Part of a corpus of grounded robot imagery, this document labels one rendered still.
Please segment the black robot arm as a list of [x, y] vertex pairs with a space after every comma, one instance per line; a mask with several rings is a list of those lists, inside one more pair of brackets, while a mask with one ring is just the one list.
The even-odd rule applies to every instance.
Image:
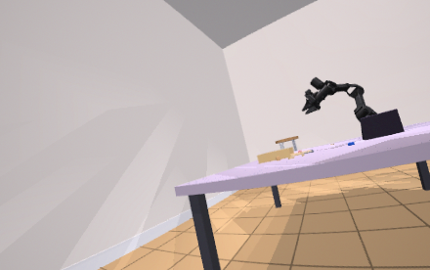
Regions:
[[[335, 82], [330, 80], [326, 80], [325, 83], [323, 83], [321, 80], [319, 80], [316, 77], [311, 80], [311, 85], [315, 89], [320, 90], [320, 92], [323, 93], [326, 97], [327, 95], [332, 96], [336, 92], [345, 91], [349, 97], [355, 99], [357, 107], [354, 109], [354, 114], [356, 115], [356, 119], [358, 120], [360, 120], [360, 118], [363, 118], [372, 114], [377, 114], [377, 112], [375, 112], [371, 107], [366, 106], [364, 101], [364, 96], [363, 96], [363, 93], [365, 92], [365, 90], [364, 90], [364, 87], [362, 87], [361, 85], [358, 85], [356, 83], [355, 84], [349, 84], [349, 83], [336, 84]], [[348, 93], [348, 89], [350, 87], [355, 87], [355, 89], [352, 90], [353, 92], [351, 94]], [[313, 93], [311, 89], [307, 89], [305, 93], [306, 93], [305, 97], [307, 97], [309, 94], [315, 97], [315, 94], [316, 94], [316, 92]]]

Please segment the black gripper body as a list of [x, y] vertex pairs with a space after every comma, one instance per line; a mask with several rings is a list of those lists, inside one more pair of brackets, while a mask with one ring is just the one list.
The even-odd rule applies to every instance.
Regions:
[[321, 108], [321, 102], [325, 100], [325, 95], [319, 91], [316, 92], [315, 97], [309, 94], [306, 98], [309, 99], [310, 103], [313, 104], [314, 107], [319, 110]]

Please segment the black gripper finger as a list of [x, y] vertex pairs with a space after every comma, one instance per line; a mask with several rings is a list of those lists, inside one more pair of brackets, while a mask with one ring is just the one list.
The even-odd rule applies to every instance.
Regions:
[[307, 109], [307, 111], [305, 112], [305, 114], [317, 111], [318, 109], [316, 109], [314, 106], [311, 106], [309, 109]]
[[306, 99], [306, 104], [304, 105], [302, 112], [309, 109], [311, 106], [313, 106], [313, 104], [311, 104], [310, 101]]

